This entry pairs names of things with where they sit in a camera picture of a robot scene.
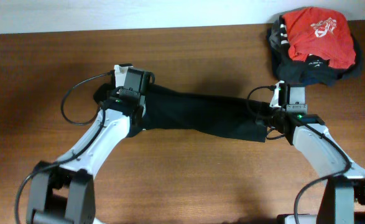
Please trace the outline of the black t-shirt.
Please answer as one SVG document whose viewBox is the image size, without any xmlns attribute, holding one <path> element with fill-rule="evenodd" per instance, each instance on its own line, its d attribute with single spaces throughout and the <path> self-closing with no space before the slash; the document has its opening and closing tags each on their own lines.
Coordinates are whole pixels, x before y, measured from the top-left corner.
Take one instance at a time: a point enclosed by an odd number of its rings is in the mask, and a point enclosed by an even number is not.
<svg viewBox="0 0 365 224">
<path fill-rule="evenodd" d="M 250 114 L 242 98 L 179 93 L 160 85 L 149 86 L 145 115 L 127 136 L 145 129 L 194 129 L 254 142 L 264 142 L 267 135 L 266 122 Z"/>
</svg>

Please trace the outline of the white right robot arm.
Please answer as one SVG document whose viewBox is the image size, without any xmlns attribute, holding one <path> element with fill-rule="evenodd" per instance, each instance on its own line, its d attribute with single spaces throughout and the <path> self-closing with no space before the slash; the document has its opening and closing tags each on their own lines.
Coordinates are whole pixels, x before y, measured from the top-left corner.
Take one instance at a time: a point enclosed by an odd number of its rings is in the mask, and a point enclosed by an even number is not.
<svg viewBox="0 0 365 224">
<path fill-rule="evenodd" d="M 365 223 L 365 169 L 342 150 L 318 115 L 307 113 L 304 86 L 278 82 L 270 105 L 277 110 L 273 128 L 303 154 L 319 176 L 299 191 L 293 213 L 278 215 L 277 222 Z M 319 211 L 300 214 L 303 193 L 320 182 L 325 183 L 325 191 Z"/>
</svg>

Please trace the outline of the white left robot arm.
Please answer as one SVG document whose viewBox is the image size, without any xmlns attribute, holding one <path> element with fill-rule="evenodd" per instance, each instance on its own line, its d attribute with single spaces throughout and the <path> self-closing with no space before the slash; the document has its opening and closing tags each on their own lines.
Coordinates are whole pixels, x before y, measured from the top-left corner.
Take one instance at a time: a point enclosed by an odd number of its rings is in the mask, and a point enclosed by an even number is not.
<svg viewBox="0 0 365 224">
<path fill-rule="evenodd" d="M 117 65 L 94 93 L 90 128 L 54 162 L 40 161 L 17 191 L 30 184 L 26 223 L 99 223 L 94 180 L 111 151 L 138 127 L 146 112 L 152 72 Z"/>
</svg>

